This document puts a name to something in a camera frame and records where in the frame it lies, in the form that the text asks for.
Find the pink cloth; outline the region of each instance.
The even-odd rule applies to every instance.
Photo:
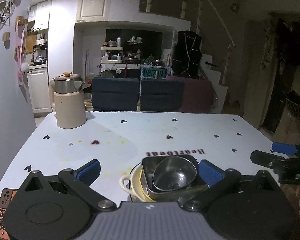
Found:
[[[168,76],[168,80],[179,81],[185,84],[182,106],[179,112],[209,113],[213,104],[213,86],[210,81],[193,78]]]

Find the license plate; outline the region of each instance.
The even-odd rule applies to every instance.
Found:
[[[156,78],[157,73],[157,78],[166,78],[167,72],[167,69],[150,67],[143,69],[143,76],[146,78]]]

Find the wooden lid knob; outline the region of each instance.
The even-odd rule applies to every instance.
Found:
[[[70,71],[66,71],[63,73],[65,75],[65,77],[70,77],[70,75],[72,74],[72,72]]]

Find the yellow rim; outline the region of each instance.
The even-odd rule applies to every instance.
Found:
[[[142,187],[142,184],[141,184],[141,176],[142,176],[142,169],[140,171],[140,177],[139,177],[139,185],[140,185],[140,188],[141,188],[141,191],[143,193],[143,195],[146,197],[147,200],[150,200],[150,201],[153,201],[155,202],[152,198],[150,198],[146,193],[145,191],[143,190],[143,187]]]

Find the white table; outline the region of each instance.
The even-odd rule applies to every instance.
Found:
[[[84,125],[69,130],[59,128],[55,113],[49,114],[11,162],[0,182],[0,194],[4,188],[18,189],[29,174],[24,170],[29,165],[44,175],[56,175],[62,169],[77,169],[98,159],[101,174],[90,187],[119,205],[128,197],[119,186],[119,178],[149,155],[190,153],[198,161],[207,159],[222,169],[235,168],[242,174],[255,175],[266,168],[251,162],[251,152],[270,153],[272,145],[261,132],[237,115],[86,114],[88,120]],[[95,140],[100,143],[92,145]],[[278,181],[278,176],[269,171]]]

